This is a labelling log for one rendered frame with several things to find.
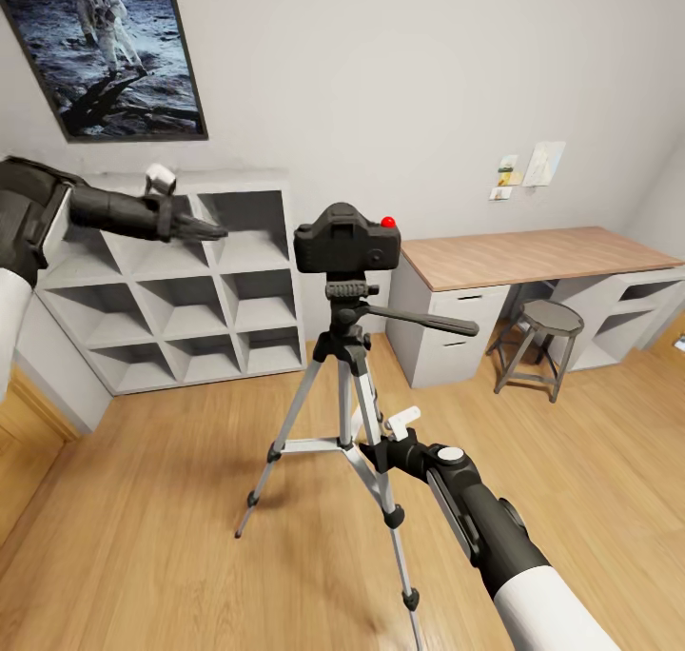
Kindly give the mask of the digital camera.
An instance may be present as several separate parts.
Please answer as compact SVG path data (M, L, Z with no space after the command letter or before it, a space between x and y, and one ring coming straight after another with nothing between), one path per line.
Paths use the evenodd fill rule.
M297 269L301 273L395 270L401 231L392 216L370 222L353 205L330 205L314 224L293 232Z

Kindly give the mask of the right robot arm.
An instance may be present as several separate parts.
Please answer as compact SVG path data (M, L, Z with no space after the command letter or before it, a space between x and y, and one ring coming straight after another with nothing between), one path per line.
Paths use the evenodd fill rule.
M469 455L443 444L420 444L405 426L409 407L387 419L379 444L361 454L383 474L397 467L429 484L444 517L498 609L515 651L621 651L529 539L515 507L482 483Z

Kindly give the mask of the camera tripod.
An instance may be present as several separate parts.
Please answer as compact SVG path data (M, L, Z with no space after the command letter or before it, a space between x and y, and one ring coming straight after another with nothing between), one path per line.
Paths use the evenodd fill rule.
M248 517L254 505L259 501L267 477L274 463L283 454L340 450L351 462L362 482L382 509L383 520L389 527L397 565L401 573L403 601L408 607L418 651L423 651L416 618L420 592L410 585L399 532L399 526L403 523L404 509L399 503L394 503L388 473L381 474L374 470L373 466L355 446L357 435L363 425L370 446L379 444L382 438L386 437L386 431L382 426L383 413L380 412L377 402L378 392L373 385L366 359L366 351L371 347L370 333L366 332L363 335L362 326L357 325L357 322L361 316L366 314L379 315L380 317L419 323L425 327L466 337L478 336L480 327L475 322L461 319L432 314L413 314L388 307L371 306L364 299L379 293L380 285L370 286L361 270L326 273L325 295L326 300L330 301L331 325L327 332L319 334L318 342L312 352L311 362L308 364L298 392L290 405L283 425L281 425L281 432L277 440L271 443L267 453L267 465L264 474L256 491L248 494L248 510L241 527L235 532L235 538L241 538ZM292 429L292 425L300 413L305 397L313 385L322 363L326 360L327 354L334 354L338 360L340 437L288 440L287 436L290 434L290 429ZM351 414L353 378L359 400L359 407L354 416Z

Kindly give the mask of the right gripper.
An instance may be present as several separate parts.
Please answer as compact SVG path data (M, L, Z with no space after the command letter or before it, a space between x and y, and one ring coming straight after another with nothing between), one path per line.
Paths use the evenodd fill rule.
M387 473L393 467L408 473L407 459L410 450L420 442L414 428L408 427L406 431L408 436L401 441L389 441L384 437L379 444L373 446L360 444L361 454L369 461L373 469L381 474Z

